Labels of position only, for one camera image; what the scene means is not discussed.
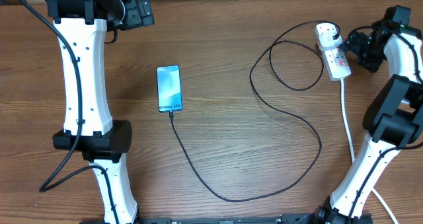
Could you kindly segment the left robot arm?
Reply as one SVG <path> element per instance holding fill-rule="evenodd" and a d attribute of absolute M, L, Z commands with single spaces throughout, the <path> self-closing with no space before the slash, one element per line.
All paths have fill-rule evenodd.
<path fill-rule="evenodd" d="M 63 128 L 56 149 L 81 152 L 104 204 L 101 223 L 141 223 L 130 188 L 127 153 L 132 125 L 112 118 L 105 86 L 106 34 L 154 23 L 150 0 L 45 0 L 58 38 L 65 82 Z"/>

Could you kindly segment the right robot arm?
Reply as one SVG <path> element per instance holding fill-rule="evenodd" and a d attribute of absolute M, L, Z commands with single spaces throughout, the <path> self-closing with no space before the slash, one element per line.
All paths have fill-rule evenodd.
<path fill-rule="evenodd" d="M 387 165 L 402 150 L 417 149 L 422 134 L 422 31 L 409 26 L 411 10 L 396 5 L 386 9 L 382 19 L 353 29 L 345 39 L 325 23 L 315 29 L 318 46 L 330 71 L 345 68 L 346 52 L 358 65 L 378 71 L 383 61 L 389 66 L 389 80 L 369 105 L 364 118 L 365 137 L 358 156 L 341 185 L 300 223 L 372 223 L 362 212 L 369 193 Z"/>

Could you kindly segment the blue Galaxy smartphone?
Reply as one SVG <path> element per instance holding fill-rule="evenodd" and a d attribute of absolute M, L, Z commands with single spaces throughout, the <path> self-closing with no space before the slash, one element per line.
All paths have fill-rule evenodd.
<path fill-rule="evenodd" d="M 157 68 L 157 95 L 160 112 L 174 112 L 183 109 L 182 84 L 178 65 Z"/>

